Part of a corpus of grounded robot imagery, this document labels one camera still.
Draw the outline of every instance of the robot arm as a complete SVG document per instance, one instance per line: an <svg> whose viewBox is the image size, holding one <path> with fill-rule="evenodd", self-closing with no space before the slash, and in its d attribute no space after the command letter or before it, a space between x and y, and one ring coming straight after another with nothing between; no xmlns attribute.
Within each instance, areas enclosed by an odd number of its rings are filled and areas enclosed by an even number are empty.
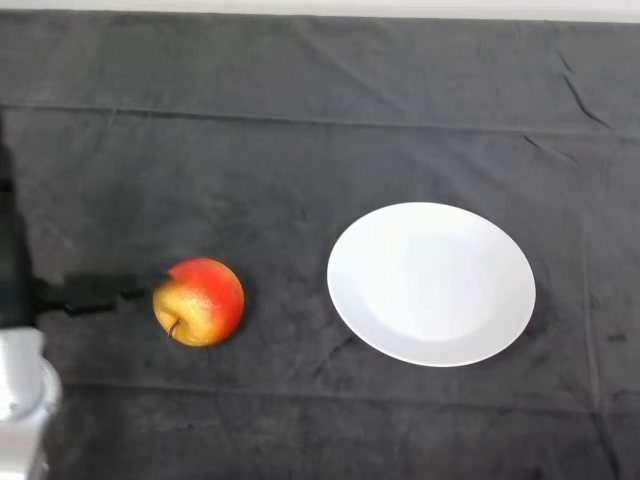
<svg viewBox="0 0 640 480"><path fill-rule="evenodd" d="M42 438L60 406L62 388L42 357L37 314L110 310L119 296L144 295L166 276L83 274L58 286L36 279L2 138L0 116L0 479L41 480L47 471Z"/></svg>
<svg viewBox="0 0 640 480"><path fill-rule="evenodd" d="M42 437L61 400L60 380L41 355L31 278L11 158L0 142L0 478L7 480L44 478Z"/></svg>

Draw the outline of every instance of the white background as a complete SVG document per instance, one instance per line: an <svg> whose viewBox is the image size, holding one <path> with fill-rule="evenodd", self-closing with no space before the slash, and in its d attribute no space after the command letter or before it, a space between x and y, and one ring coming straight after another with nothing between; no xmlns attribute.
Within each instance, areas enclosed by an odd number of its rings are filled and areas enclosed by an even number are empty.
<svg viewBox="0 0 640 480"><path fill-rule="evenodd" d="M640 0L0 0L0 8L640 22Z"/></svg>

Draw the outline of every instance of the red apple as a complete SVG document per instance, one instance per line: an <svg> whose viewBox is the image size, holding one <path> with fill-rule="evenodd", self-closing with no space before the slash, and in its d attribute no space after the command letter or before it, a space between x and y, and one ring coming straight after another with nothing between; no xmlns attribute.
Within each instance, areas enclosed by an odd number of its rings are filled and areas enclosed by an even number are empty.
<svg viewBox="0 0 640 480"><path fill-rule="evenodd" d="M153 309L162 328L192 347L226 340L240 324L244 292L238 277L208 258L179 263L171 280L156 289Z"/></svg>

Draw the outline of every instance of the plate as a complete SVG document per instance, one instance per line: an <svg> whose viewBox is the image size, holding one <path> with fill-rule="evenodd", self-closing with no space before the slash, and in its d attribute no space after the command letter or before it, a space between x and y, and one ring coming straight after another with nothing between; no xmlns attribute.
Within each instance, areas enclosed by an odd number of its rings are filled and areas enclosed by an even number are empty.
<svg viewBox="0 0 640 480"><path fill-rule="evenodd" d="M344 322L405 362L479 362L523 332L536 298L529 262L488 220L437 203L402 203L353 223L327 268Z"/></svg>

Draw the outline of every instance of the apple stem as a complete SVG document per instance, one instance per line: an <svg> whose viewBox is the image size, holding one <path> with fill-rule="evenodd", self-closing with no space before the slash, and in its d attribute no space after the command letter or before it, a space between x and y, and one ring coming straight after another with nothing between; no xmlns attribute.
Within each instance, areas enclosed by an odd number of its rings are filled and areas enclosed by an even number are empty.
<svg viewBox="0 0 640 480"><path fill-rule="evenodd" d="M180 319L176 320L176 323L171 325L171 328L169 329L169 337L173 338L173 332L178 327L178 325L180 325Z"/></svg>

